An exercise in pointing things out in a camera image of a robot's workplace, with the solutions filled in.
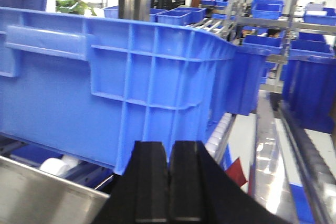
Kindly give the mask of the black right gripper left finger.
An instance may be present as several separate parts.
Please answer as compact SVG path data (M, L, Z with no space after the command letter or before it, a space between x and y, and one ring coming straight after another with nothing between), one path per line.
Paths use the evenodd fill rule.
M167 207L164 146L136 141L123 175L92 223L168 223Z

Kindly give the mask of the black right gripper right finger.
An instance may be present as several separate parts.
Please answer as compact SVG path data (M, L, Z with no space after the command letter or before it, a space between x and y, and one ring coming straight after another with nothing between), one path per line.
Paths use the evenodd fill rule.
M248 196L200 141L176 141L170 156L170 223L286 223Z

